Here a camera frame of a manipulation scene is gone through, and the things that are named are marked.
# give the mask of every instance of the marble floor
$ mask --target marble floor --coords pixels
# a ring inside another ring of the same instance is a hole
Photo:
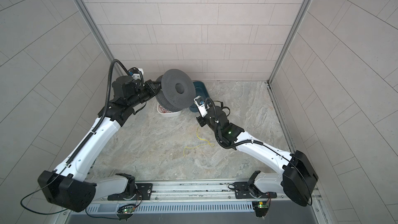
[[[231,109],[230,122],[254,137],[289,150],[264,82],[204,82],[213,100]],[[223,149],[208,127],[199,127],[199,113],[184,109],[180,116],[164,118],[155,98],[112,137],[92,169],[93,177],[127,173],[137,181],[173,179],[248,178],[256,170],[273,171],[257,159],[234,149]],[[203,145],[207,139],[215,146]]]

